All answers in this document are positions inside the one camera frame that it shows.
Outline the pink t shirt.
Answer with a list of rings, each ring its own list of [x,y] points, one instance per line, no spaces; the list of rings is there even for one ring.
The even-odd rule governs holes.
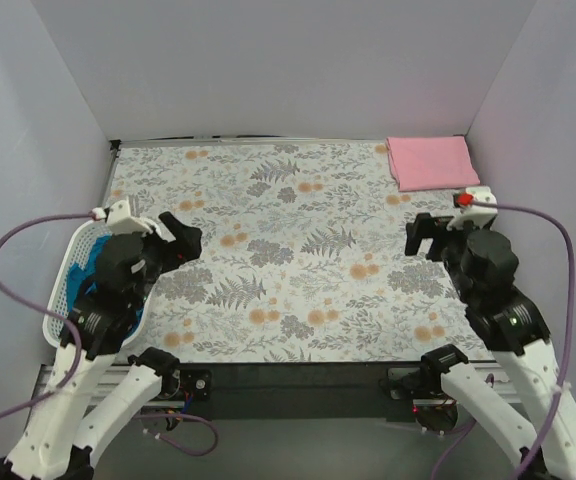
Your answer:
[[[401,192],[480,184],[463,136],[388,137],[389,168]]]

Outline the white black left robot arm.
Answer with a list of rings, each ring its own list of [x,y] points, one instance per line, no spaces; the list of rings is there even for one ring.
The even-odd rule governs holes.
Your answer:
[[[97,407],[88,407],[126,338],[144,320],[159,277],[200,257],[201,230],[164,212],[159,219],[173,236],[166,240],[152,221],[116,207],[91,216],[106,223],[110,236],[61,319],[52,376],[31,400],[21,438],[0,458],[0,479],[90,479],[110,441],[145,403],[180,390],[179,359],[149,347],[131,358],[128,374]]]

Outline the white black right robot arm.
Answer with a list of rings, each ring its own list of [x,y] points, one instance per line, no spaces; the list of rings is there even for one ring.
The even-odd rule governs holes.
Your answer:
[[[491,229],[491,214],[434,217],[420,213],[406,225],[405,253],[431,245],[427,260],[447,271],[465,317],[511,381],[520,415],[482,380],[467,357],[446,345],[421,358],[422,389],[448,395],[495,440],[520,479],[576,479],[576,402],[559,384],[550,331],[539,309],[514,284],[519,260],[510,241]]]

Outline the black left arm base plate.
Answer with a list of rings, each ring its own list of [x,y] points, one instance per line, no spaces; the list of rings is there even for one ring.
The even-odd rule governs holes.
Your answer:
[[[204,402],[212,394],[213,375],[207,369],[178,369],[173,373],[172,401]]]

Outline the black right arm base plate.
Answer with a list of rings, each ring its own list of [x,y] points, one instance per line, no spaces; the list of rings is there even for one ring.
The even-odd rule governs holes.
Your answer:
[[[419,367],[389,368],[378,386],[394,400],[430,401],[438,406],[454,405],[456,401],[447,395],[437,380]]]

